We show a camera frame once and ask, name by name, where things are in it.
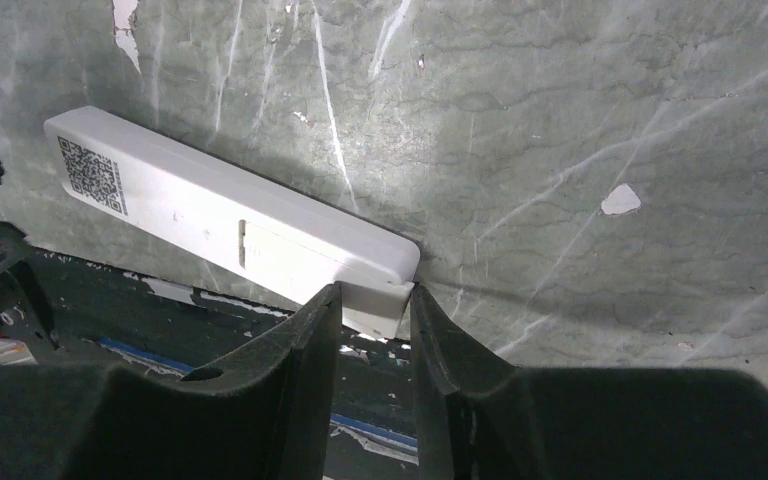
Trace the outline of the white battery cover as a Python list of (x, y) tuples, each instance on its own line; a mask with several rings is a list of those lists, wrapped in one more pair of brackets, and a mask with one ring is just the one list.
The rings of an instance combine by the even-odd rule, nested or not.
[(238, 238), (239, 263), (247, 279), (298, 304), (339, 282), (345, 326), (376, 339), (396, 337), (412, 282), (357, 260), (335, 260), (244, 220), (238, 224)]

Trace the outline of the white remote control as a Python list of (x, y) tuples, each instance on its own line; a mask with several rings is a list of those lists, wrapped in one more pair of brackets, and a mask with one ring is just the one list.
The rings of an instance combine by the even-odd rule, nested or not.
[(73, 198), (245, 279), (242, 220), (414, 284), (414, 242), (248, 170), (92, 106), (43, 129)]

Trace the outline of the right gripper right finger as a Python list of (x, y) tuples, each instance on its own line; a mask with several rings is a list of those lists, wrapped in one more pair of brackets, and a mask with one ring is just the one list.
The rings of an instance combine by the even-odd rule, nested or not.
[(423, 479), (768, 479), (768, 390), (738, 370), (508, 363), (410, 298)]

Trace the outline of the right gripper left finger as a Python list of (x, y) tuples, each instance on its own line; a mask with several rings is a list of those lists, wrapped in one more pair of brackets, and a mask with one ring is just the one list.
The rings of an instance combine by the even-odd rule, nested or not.
[(114, 364), (0, 366), (0, 479), (319, 479), (339, 284), (180, 380)]

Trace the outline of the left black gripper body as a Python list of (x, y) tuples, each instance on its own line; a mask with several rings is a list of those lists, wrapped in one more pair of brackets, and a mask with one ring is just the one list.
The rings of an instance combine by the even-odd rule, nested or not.
[(0, 222), (0, 340), (58, 350), (54, 313), (29, 263), (35, 252), (24, 232)]

